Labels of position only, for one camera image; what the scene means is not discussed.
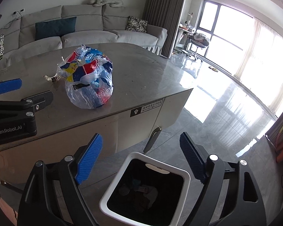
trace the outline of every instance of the coffee table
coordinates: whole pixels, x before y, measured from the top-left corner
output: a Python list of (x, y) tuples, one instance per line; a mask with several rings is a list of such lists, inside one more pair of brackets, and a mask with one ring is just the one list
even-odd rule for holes
[(66, 58), (76, 47), (37, 55), (0, 71), (2, 81), (20, 78), (23, 82), (21, 89), (0, 95), (0, 101), (19, 101), (48, 90), (54, 94), (52, 104), (35, 113), (36, 136), (0, 146), (1, 179), (26, 182), (36, 161), (60, 161), (88, 144), (95, 133), (103, 136), (101, 157), (152, 136), (149, 150), (160, 130), (177, 120), (192, 92), (190, 74), (133, 44), (88, 46), (104, 52), (113, 62), (112, 97), (95, 110), (73, 105), (64, 79), (51, 83), (43, 77), (54, 76), (61, 57)]

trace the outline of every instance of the plush snake toy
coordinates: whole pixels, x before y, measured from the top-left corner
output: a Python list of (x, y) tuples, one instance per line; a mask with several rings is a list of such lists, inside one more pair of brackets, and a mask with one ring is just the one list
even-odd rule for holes
[(110, 4), (111, 7), (121, 7), (124, 5), (122, 0), (89, 0), (87, 4), (92, 4), (95, 7), (103, 6), (105, 4)]

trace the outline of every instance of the teal pillow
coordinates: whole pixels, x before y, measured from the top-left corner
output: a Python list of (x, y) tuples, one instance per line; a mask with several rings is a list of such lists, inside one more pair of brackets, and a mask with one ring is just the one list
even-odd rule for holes
[(57, 19), (35, 24), (35, 40), (53, 36), (64, 36), (75, 32), (75, 23), (77, 18)]

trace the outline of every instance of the window frame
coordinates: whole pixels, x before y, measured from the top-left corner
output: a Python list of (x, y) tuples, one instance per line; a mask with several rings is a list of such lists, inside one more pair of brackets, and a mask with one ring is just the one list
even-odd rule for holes
[[(201, 28), (201, 27), (199, 26), (199, 25), (200, 25), (200, 22), (201, 22), (201, 20), (202, 20), (202, 16), (203, 16), (205, 4), (206, 4), (207, 2), (212, 3), (212, 4), (215, 4), (215, 5), (218, 6), (218, 7), (217, 7), (216, 14), (215, 14), (215, 19), (214, 19), (214, 22), (213, 22), (213, 26), (212, 26), (212, 29), (211, 29), (210, 31), (207, 30), (207, 29)], [(245, 13), (245, 12), (239, 10), (239, 9), (236, 9), (236, 8), (234, 8), (234, 7), (231, 7), (231, 6), (229, 6), (229, 5), (222, 4), (222, 3), (217, 3), (217, 2), (213, 2), (213, 1), (210, 1), (210, 0), (204, 0), (204, 1), (203, 1), (202, 8), (201, 8), (200, 17), (199, 17), (199, 20), (198, 20), (198, 23), (197, 23), (196, 31), (197, 31), (197, 30), (205, 31), (205, 32), (207, 32), (207, 33), (209, 33), (209, 34), (211, 35), (210, 40), (212, 40), (213, 36), (216, 36), (216, 37), (220, 38), (221, 40), (224, 40), (224, 41), (226, 41), (226, 42), (232, 44), (233, 46), (237, 47), (237, 48), (240, 49), (241, 51), (243, 51), (242, 48), (238, 47), (238, 46), (235, 45), (234, 43), (232, 43), (232, 42), (230, 42), (230, 41), (228, 41), (228, 40), (226, 40), (226, 39), (224, 39), (224, 38), (222, 38), (222, 37), (217, 36), (217, 35), (214, 34), (221, 6), (229, 7), (229, 8), (231, 8), (231, 9), (234, 9), (234, 10), (240, 12), (240, 13), (244, 13), (245, 15), (247, 15), (247, 16), (253, 18), (253, 16), (251, 16), (251, 15), (249, 15), (249, 14), (247, 14), (247, 13)], [(204, 57), (205, 57), (205, 58), (206, 58), (207, 52), (208, 52), (208, 47), (207, 47), (207, 49), (206, 49), (206, 51), (205, 51), (205, 54), (204, 54)]]

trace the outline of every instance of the gray tabletop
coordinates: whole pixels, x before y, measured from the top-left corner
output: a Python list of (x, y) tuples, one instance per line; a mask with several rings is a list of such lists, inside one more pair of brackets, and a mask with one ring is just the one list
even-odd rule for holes
[(112, 60), (114, 91), (110, 100), (95, 110), (80, 109), (68, 99), (64, 79), (56, 83), (44, 79), (44, 75), (54, 76), (57, 64), (62, 61), (61, 56), (66, 58), (76, 47), (44, 53), (16, 63), (0, 71), (0, 80), (20, 78), (22, 88), (0, 95), (0, 100), (19, 101), (48, 90), (53, 92), (54, 100), (50, 106), (36, 113), (36, 136), (1, 148), (26, 143), (192, 88), (187, 84), (193, 81), (190, 74), (139, 46), (127, 43), (88, 46), (104, 52)]

